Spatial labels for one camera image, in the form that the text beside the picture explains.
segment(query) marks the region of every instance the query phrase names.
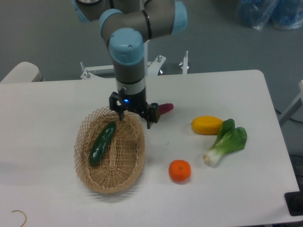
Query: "white chair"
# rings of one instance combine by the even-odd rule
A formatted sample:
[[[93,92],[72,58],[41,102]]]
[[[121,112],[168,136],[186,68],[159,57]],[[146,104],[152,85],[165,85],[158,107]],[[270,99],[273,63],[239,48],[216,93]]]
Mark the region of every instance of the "white chair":
[[[21,62],[0,82],[1,84],[27,83],[43,81],[39,68],[29,62]]]

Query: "pink object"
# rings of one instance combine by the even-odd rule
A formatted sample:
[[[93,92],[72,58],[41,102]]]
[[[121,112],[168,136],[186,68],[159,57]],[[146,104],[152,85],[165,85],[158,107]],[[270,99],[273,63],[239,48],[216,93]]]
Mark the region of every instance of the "pink object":
[[[174,108],[173,103],[165,103],[165,104],[161,104],[159,105],[159,110],[160,110],[160,114],[165,114],[168,111],[172,110]]]

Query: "orange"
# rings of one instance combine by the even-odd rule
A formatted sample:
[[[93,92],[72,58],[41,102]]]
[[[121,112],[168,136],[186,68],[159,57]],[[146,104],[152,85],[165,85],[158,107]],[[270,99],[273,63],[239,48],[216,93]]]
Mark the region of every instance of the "orange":
[[[184,160],[174,160],[169,166],[169,175],[176,182],[182,182],[191,175],[190,164]]]

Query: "wicker basket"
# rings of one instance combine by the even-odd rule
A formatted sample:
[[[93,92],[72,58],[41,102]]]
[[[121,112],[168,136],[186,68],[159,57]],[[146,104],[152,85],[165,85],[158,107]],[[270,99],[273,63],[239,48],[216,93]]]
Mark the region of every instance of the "wicker basket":
[[[116,132],[97,166],[89,164],[91,147],[103,127],[116,122]],[[102,193],[118,192],[130,186],[139,176],[144,163],[144,133],[134,113],[125,112],[124,121],[102,108],[83,121],[75,145],[75,166],[78,177],[90,189]]]

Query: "white stem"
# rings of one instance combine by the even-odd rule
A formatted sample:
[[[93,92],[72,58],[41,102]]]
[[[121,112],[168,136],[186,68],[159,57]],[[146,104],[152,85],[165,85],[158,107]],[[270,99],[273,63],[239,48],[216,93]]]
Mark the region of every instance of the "white stem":
[[[216,148],[214,148],[206,151],[204,153],[203,159],[207,164],[214,167],[219,162],[221,157],[222,157],[222,153],[219,152]]]

